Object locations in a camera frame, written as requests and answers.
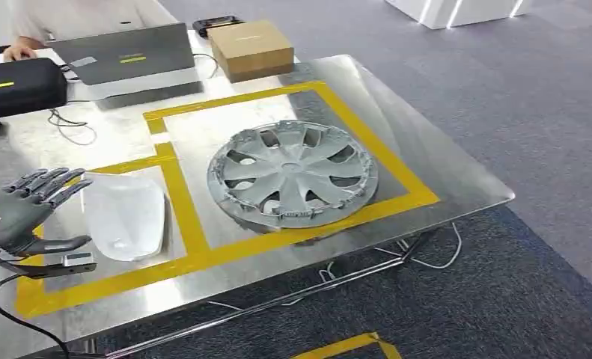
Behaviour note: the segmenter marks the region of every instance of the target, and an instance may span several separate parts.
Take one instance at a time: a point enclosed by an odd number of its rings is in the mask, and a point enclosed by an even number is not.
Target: brown box
[[[293,46],[269,21],[208,29],[212,51],[231,82],[288,73]]]

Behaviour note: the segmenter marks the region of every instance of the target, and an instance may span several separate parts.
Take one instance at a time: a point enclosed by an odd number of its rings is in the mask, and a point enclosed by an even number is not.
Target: metal table frame
[[[459,240],[461,240],[460,234],[454,222],[451,222],[450,225],[454,229],[454,234],[457,236]],[[394,267],[402,266],[404,264],[410,263],[410,260],[417,252],[417,250],[425,244],[432,234],[436,230],[429,230],[427,232],[423,232],[418,236],[414,237],[415,240],[409,245],[408,249],[403,251],[398,257],[392,260],[386,260],[385,262],[381,262],[374,266],[367,267],[365,269],[361,269],[359,271],[354,271],[353,273],[345,274],[342,277],[336,277],[331,280],[324,280],[322,283],[310,286],[308,288],[301,289],[297,292],[292,292],[287,295],[283,295],[281,297],[274,298],[269,301],[265,301],[260,304],[256,304],[251,307],[243,308],[241,310],[235,310],[232,313],[229,313],[224,316],[220,316],[219,318],[212,319],[207,322],[202,322],[188,328],[180,329],[178,331],[174,331],[170,334],[162,335],[161,337],[156,337],[151,340],[146,340],[141,343],[134,344],[132,346],[128,346],[123,349],[119,349],[117,351],[108,353],[108,354],[97,354],[96,353],[96,341],[95,339],[89,339],[85,342],[85,351],[84,352],[74,352],[71,353],[72,359],[119,359],[125,358],[128,355],[133,355],[135,353],[142,352],[144,350],[153,348],[155,346],[160,346],[165,343],[169,343],[173,340],[177,340],[180,338],[187,337],[189,335],[198,333],[199,331],[204,331],[210,328],[214,328],[218,325],[222,325],[224,323],[230,322],[235,319],[245,318],[247,316],[252,316],[254,314],[263,312],[265,310],[279,307],[285,304],[295,304],[301,301],[304,298],[307,298],[311,295],[317,294],[319,292],[323,292],[326,290],[334,289],[338,286],[353,282],[354,280],[361,279],[363,277],[367,277],[372,274],[377,274],[381,271],[385,271],[386,269],[392,269]],[[399,239],[392,239],[390,242],[398,242],[402,238]]]

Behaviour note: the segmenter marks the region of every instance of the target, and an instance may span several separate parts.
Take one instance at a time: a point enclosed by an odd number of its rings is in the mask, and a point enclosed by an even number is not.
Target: laptop
[[[87,85],[194,67],[186,24],[140,28],[47,45]]]

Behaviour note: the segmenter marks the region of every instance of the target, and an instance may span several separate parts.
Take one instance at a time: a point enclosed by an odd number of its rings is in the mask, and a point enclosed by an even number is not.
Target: person's hand
[[[36,52],[24,43],[15,43],[3,52],[4,60],[20,61],[25,58],[37,58]]]

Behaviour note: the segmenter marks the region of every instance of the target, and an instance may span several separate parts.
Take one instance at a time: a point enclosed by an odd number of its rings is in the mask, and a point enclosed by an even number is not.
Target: robotic hand
[[[42,224],[54,209],[92,183],[84,179],[60,191],[69,181],[84,172],[83,169],[41,169],[0,188],[0,250],[17,257],[30,257],[36,254],[72,251],[88,243],[91,240],[89,236],[78,236],[68,240],[43,240],[33,234],[34,228]],[[94,263],[88,264],[86,270],[82,267],[78,272],[94,269]],[[66,267],[63,265],[15,266],[3,260],[0,260],[0,266],[28,277],[52,277],[74,272],[64,271]]]

